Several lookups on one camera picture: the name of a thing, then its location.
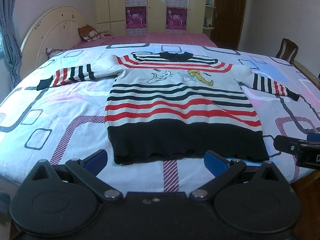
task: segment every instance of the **pink bedsheet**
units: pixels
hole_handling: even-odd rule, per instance
[[[202,33],[147,33],[134,36],[112,36],[103,37],[96,41],[81,41],[73,49],[92,48],[111,44],[132,44],[132,43],[162,43],[162,44],[185,44],[217,48],[209,38]]]

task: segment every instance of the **wooden chair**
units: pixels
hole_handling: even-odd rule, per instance
[[[293,41],[283,38],[281,42],[280,50],[276,55],[276,58],[284,59],[290,64],[293,64],[293,60],[298,53],[298,49],[299,47]]]

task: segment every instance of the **white headboard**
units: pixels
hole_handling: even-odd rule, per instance
[[[42,15],[28,31],[22,46],[21,78],[47,61],[45,48],[70,49],[80,41],[78,28],[89,23],[82,12],[70,6]]]

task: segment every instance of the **pillow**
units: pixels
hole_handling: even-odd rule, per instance
[[[60,54],[61,52],[67,51],[68,49],[45,49],[45,53],[48,56],[48,59]]]
[[[78,32],[83,41],[95,41],[103,37],[103,34],[99,33],[90,25],[79,28]]]

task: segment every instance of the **cartoon duck drawing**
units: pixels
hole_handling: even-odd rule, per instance
[[[198,70],[189,70],[188,73],[192,76],[192,77],[196,77],[200,82],[208,85],[208,86],[213,86],[213,81],[211,80],[210,82],[208,82],[207,80],[204,79],[204,77],[202,77],[200,75],[200,71]]]
[[[161,75],[157,75],[156,73],[152,73],[153,77],[147,81],[147,84],[153,84],[159,81],[166,80],[168,77],[172,77],[172,73],[170,71],[166,71]]]

